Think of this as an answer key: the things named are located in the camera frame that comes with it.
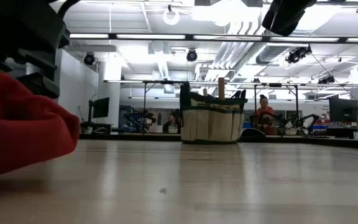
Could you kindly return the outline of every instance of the white ceiling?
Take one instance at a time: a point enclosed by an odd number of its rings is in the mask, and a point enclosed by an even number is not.
[[[53,3],[52,6],[57,10],[61,2]],[[164,34],[224,34],[229,26],[219,27],[212,21],[194,21],[190,15],[193,1],[185,1],[186,7],[176,7],[183,13],[180,14],[178,24],[171,26],[166,24],[162,15],[165,6],[145,6],[145,13],[149,21],[150,29],[153,33]],[[358,14],[356,8],[343,9],[343,12],[335,14],[325,25],[313,32],[313,35],[358,35]],[[65,22],[71,32],[120,32],[120,33],[148,33],[150,32],[147,20],[140,6],[124,6],[122,4],[85,4],[78,3],[73,6],[65,16]],[[128,63],[122,70],[123,74],[130,73],[151,73],[157,68],[157,61],[154,55],[149,55],[147,44],[150,41],[134,40],[81,40],[72,41],[72,45],[78,49],[84,45],[115,45],[123,58]],[[214,60],[219,52],[221,42],[185,42],[170,41],[172,47],[195,48],[198,53],[198,60]],[[348,44],[312,44],[311,48],[316,57],[321,61],[326,69],[342,66],[337,62],[340,57],[346,57],[349,60],[352,57],[358,57],[358,45]],[[97,57],[106,57],[106,54],[96,54]],[[168,67],[170,70],[189,70],[195,69],[196,63],[186,61],[186,52],[176,52],[175,56],[169,56]],[[267,67],[264,72],[267,77],[310,77],[324,71],[318,65],[312,56],[299,64],[291,66],[290,69],[284,68],[282,62],[279,67]],[[348,70],[342,70],[337,75],[346,77]]]

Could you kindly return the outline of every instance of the desk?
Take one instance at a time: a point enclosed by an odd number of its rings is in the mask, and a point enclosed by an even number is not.
[[[85,132],[83,131],[83,128],[88,128],[91,127],[92,128],[92,132],[98,128],[106,128],[107,129],[107,133],[106,134],[110,134],[111,132],[111,125],[110,124],[103,124],[103,123],[81,123],[81,133],[85,134]]]
[[[327,128],[327,136],[335,136],[336,138],[354,139],[354,133],[358,132],[358,128]]]

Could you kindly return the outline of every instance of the white wall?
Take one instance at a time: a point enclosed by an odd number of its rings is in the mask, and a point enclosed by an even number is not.
[[[107,69],[106,62],[99,63],[99,79],[98,79],[98,98],[109,97],[109,116],[103,119],[97,119],[96,122],[111,124],[114,128],[118,128],[119,102],[120,102],[120,83],[105,83],[104,77]]]
[[[79,118],[80,107],[82,116],[87,121],[88,100],[97,93],[98,74],[64,50],[57,54],[56,64],[56,77],[60,86],[59,105]]]

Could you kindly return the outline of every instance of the ceiling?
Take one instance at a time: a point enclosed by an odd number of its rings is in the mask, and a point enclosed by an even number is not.
[[[168,25],[163,20],[163,13],[167,6],[150,6],[139,3],[135,5],[125,4],[87,4],[80,2],[70,8],[65,16],[65,22],[70,32],[83,33],[163,33],[163,34],[227,34],[230,32],[230,25],[217,26],[213,21],[196,21],[192,19],[194,1],[182,1],[181,6],[173,6],[179,11],[180,20],[175,25]],[[57,10],[62,2],[52,4]],[[317,27],[310,35],[358,35],[358,13],[357,7],[342,7],[333,13],[322,26]],[[79,58],[84,56],[86,47],[103,45],[116,46],[120,55],[124,59],[122,67],[123,75],[151,74],[153,70],[158,70],[155,54],[149,54],[148,45],[152,41],[140,40],[73,40],[72,51]],[[167,55],[167,67],[169,70],[182,70],[195,72],[196,65],[199,63],[212,63],[219,51],[222,50],[222,42],[186,42],[169,41],[169,55]],[[296,82],[305,82],[307,79],[318,75],[325,70],[334,68],[335,76],[339,80],[346,81],[349,76],[349,68],[358,63],[358,45],[354,44],[311,44],[313,55],[309,55],[299,63],[289,67],[284,58],[288,55],[286,52],[276,57],[269,66],[263,66],[256,73],[240,73],[241,67],[236,65],[235,77],[258,77],[262,82],[287,82],[296,80]],[[186,54],[188,49],[195,49],[198,54],[196,62],[187,62]],[[100,60],[107,57],[107,52],[95,52]]]

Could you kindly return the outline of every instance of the red fabric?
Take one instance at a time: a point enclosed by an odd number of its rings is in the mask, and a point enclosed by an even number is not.
[[[260,114],[264,113],[264,112],[274,114],[273,108],[271,108],[269,106],[266,109],[259,108],[256,111],[257,121],[259,120]],[[264,133],[267,134],[267,135],[275,135],[276,134],[276,129],[275,128],[270,128],[270,127],[269,128],[264,128]]]
[[[0,174],[72,152],[78,118],[0,72]]]

